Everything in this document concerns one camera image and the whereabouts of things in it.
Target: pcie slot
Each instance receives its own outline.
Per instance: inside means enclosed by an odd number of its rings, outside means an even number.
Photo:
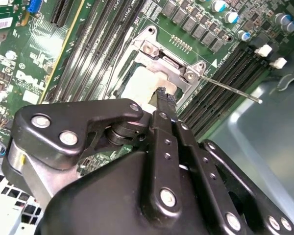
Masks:
[[[100,1],[95,1],[94,5],[91,9],[91,12],[89,13],[90,18],[85,24],[85,27],[84,27],[85,29],[88,29],[88,28],[94,29],[94,25],[96,26],[95,21],[96,21],[96,18],[98,17],[96,12],[98,10],[99,4],[100,4]],[[65,69],[59,79],[58,85],[54,91],[53,102],[61,100],[61,98],[62,98],[61,96],[62,96],[63,92],[66,90],[67,85],[74,82],[72,80],[72,77],[70,77],[70,74],[71,74],[70,70],[71,70],[71,68],[74,68],[76,66],[76,64],[78,62],[77,58],[80,57],[80,52],[84,48],[83,46],[82,46],[82,48],[80,48],[81,44],[86,45],[88,43],[88,39],[90,39],[88,37],[88,35],[90,33],[91,33],[91,30],[84,30],[82,35],[79,36],[79,38],[75,44],[75,47],[73,49],[73,52],[70,55],[70,58],[67,62],[67,66],[65,67]]]
[[[105,72],[109,68],[112,60],[117,55],[118,51],[120,50],[122,46],[122,41],[128,31],[128,29],[134,24],[134,21],[136,20],[138,14],[141,12],[142,7],[144,6],[146,0],[138,0],[135,1],[132,7],[132,11],[127,15],[124,20],[123,24],[121,25],[121,28],[119,29],[120,36],[118,37],[118,40],[114,42],[112,48],[108,51],[101,67],[100,72],[97,75],[95,81],[92,83],[90,90],[87,92],[87,95],[85,96],[85,100],[89,100],[93,97],[96,89],[98,88]]]
[[[74,0],[58,0],[53,10],[50,22],[56,27],[63,27],[68,18]]]
[[[86,73],[84,74],[83,80],[81,82],[81,84],[79,85],[75,95],[72,98],[72,101],[78,101],[82,95],[82,93],[84,92],[87,83],[89,81],[90,76],[93,74],[96,65],[98,64],[101,56],[104,53],[104,50],[109,46],[109,44],[111,43],[111,40],[113,38],[113,36],[115,35],[115,33],[118,30],[118,27],[120,27],[120,25],[123,24],[122,19],[124,18],[125,14],[127,13],[127,10],[129,8],[129,6],[131,5],[131,1],[123,1],[121,6],[119,7],[119,9],[121,10],[121,12],[115,12],[114,16],[113,16],[113,21],[111,23],[111,27],[108,28],[108,31],[106,33],[106,36],[104,37],[103,40],[100,41],[96,52],[94,53],[94,57],[90,63],[90,66],[88,67]]]
[[[241,74],[238,75],[237,79],[231,84],[231,87],[234,87],[236,89],[241,89],[242,84],[248,80],[250,76],[253,75],[253,72],[258,68],[261,67],[257,61],[253,61],[246,70],[244,70]],[[231,95],[231,92],[226,91],[225,89],[221,89],[218,96],[215,97],[215,102],[207,103],[208,105],[207,111],[201,115],[201,117],[196,120],[196,122],[192,125],[192,130],[197,132],[203,124],[205,124],[211,116],[214,116],[214,114],[217,112],[217,110],[220,108],[222,104],[226,101],[226,97],[228,95]]]
[[[97,20],[96,25],[92,28],[92,33],[89,36],[88,43],[84,44],[83,47],[83,53],[79,58],[79,61],[77,63],[77,66],[71,72],[71,74],[68,74],[70,76],[71,82],[68,84],[66,89],[64,90],[61,100],[62,101],[69,101],[70,96],[73,93],[74,87],[80,86],[80,81],[78,81],[79,77],[83,77],[82,79],[87,79],[85,75],[81,75],[81,70],[86,64],[87,58],[92,50],[92,47],[95,45],[96,41],[98,40],[100,34],[102,33],[103,29],[105,28],[106,24],[108,24],[107,20],[109,15],[111,14],[111,11],[113,7],[116,5],[118,0],[111,0],[108,1],[109,3],[104,6],[104,9],[101,11],[101,14]]]
[[[222,65],[222,67],[214,74],[213,79],[216,81],[221,82],[224,76],[227,72],[229,72],[228,68],[233,67],[235,63],[237,63],[238,59],[240,59],[245,52],[241,50],[240,48],[236,48],[236,50],[232,53],[232,55],[225,61],[225,63]],[[186,122],[193,112],[196,110],[196,107],[200,105],[201,100],[204,99],[205,96],[214,88],[216,87],[212,83],[207,83],[204,88],[201,90],[201,92],[194,97],[192,102],[189,104],[189,106],[183,111],[183,113],[180,116],[180,119],[184,122]]]
[[[233,70],[230,70],[227,74],[227,76],[225,77],[225,80],[223,81],[223,83],[225,85],[228,86],[232,86],[232,82],[235,81],[235,79],[237,79],[237,76],[239,76],[242,72],[244,72],[244,68],[246,66],[248,66],[248,64],[251,62],[251,58],[249,57],[244,57],[242,60],[240,60],[238,62],[238,64],[236,65],[236,67]],[[211,106],[213,105],[213,103],[215,102],[215,100],[220,96],[220,94],[222,93],[222,91],[224,91],[223,88],[219,87],[219,86],[214,86],[212,90],[210,90],[208,92],[208,95],[206,95],[199,103],[198,107],[198,113],[193,114],[190,116],[189,120],[187,121],[187,124],[190,127],[193,127],[194,123],[196,123],[198,121],[199,118],[201,118],[201,115],[203,114],[203,112],[205,111],[205,109],[207,108],[207,106]]]
[[[262,73],[265,72],[265,68],[262,67],[259,70],[257,70],[252,77],[250,77],[245,83],[244,85],[241,87],[242,91],[247,90],[260,76]],[[227,98],[226,100],[224,100],[222,102],[222,104],[224,104],[223,106],[221,105],[221,108],[217,111],[217,115],[210,115],[209,117],[207,117],[206,120],[208,120],[208,122],[203,122],[203,125],[198,128],[197,130],[194,131],[194,135],[197,138],[202,137],[211,127],[212,125],[223,115],[225,114],[230,108],[231,106],[240,98],[239,95],[231,93],[231,94],[227,94],[229,96],[229,98]]]

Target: screw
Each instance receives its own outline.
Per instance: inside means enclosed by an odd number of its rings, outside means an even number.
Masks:
[[[188,72],[188,73],[186,74],[186,78],[187,78],[188,80],[193,80],[194,77],[195,77],[195,75],[194,75],[193,72]]]
[[[186,124],[182,123],[181,126],[184,130],[188,130],[188,126]]]
[[[66,145],[74,145],[77,143],[77,135],[71,131],[62,132],[59,136],[61,142]]]
[[[145,53],[148,54],[148,55],[153,54],[153,52],[154,52],[153,45],[151,45],[151,44],[149,44],[149,43],[146,43],[146,44],[143,46],[143,52],[145,52]]]
[[[280,230],[280,225],[278,224],[278,222],[275,220],[275,218],[273,218],[272,216],[268,217],[268,220],[271,224],[271,226],[276,229],[276,230]]]
[[[234,214],[227,213],[226,219],[227,219],[227,222],[229,223],[229,225],[232,227],[232,229],[234,229],[236,231],[239,231],[241,229],[241,224]]]
[[[283,224],[284,228],[286,228],[289,231],[292,231],[291,225],[285,218],[281,218],[281,223]]]
[[[216,147],[212,143],[208,143],[208,145],[211,149],[216,149]]]
[[[50,126],[50,120],[45,116],[35,116],[31,119],[31,123],[38,128],[47,128]]]
[[[169,153],[165,153],[165,159],[170,160],[171,159],[171,155]]]
[[[162,189],[160,191],[160,197],[162,202],[167,206],[167,207],[174,207],[176,204],[176,199],[174,194],[167,189]]]
[[[163,119],[168,119],[167,115],[165,113],[159,113],[160,117]]]
[[[139,108],[136,104],[130,104],[129,106],[131,107],[132,110],[139,111]]]

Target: motherboard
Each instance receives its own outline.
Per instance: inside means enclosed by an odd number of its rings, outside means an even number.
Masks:
[[[0,142],[23,106],[131,98],[152,112],[159,86],[201,139],[244,100],[204,77],[251,93],[292,51],[294,0],[0,0]]]

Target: blue connector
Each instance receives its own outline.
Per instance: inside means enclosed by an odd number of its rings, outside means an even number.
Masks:
[[[43,0],[31,0],[27,10],[30,13],[37,13],[39,12],[42,4],[43,4]]]

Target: metal rod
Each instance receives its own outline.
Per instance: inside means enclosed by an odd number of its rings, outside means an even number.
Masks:
[[[256,98],[256,97],[254,97],[252,95],[249,95],[249,94],[246,94],[244,92],[241,92],[240,90],[237,90],[237,89],[235,89],[233,87],[227,86],[227,85],[225,85],[225,84],[223,84],[221,82],[218,82],[216,80],[213,80],[213,79],[211,79],[209,77],[200,76],[200,78],[202,78],[203,80],[206,80],[207,82],[211,82],[211,83],[213,83],[213,84],[215,84],[217,86],[220,86],[222,88],[225,88],[225,89],[227,89],[227,90],[229,90],[231,92],[234,92],[236,94],[239,94],[241,96],[244,96],[245,98],[250,99],[250,100],[252,100],[252,101],[254,101],[254,102],[258,103],[258,104],[262,104],[263,103],[263,101],[261,99],[259,99],[259,98]]]

